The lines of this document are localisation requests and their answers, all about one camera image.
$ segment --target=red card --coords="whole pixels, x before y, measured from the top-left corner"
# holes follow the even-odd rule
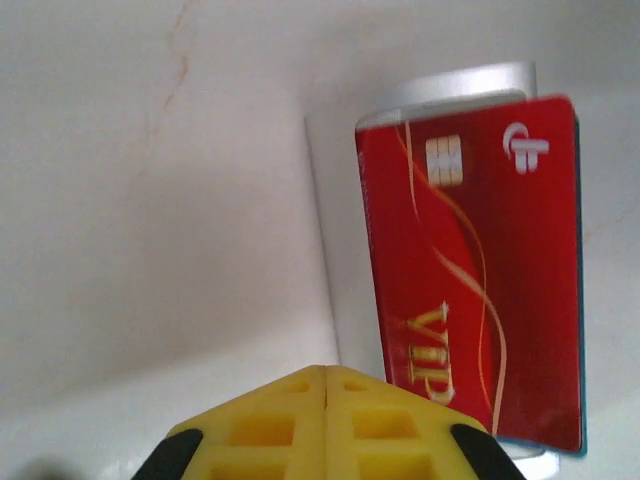
[[[576,125],[549,98],[356,143],[388,380],[584,453]]]

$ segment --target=white surface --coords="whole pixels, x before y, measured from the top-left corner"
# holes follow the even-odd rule
[[[3,2],[0,476],[127,478],[184,416],[333,361],[307,107],[531,58],[583,134],[590,453],[561,478],[634,478],[637,7]]]

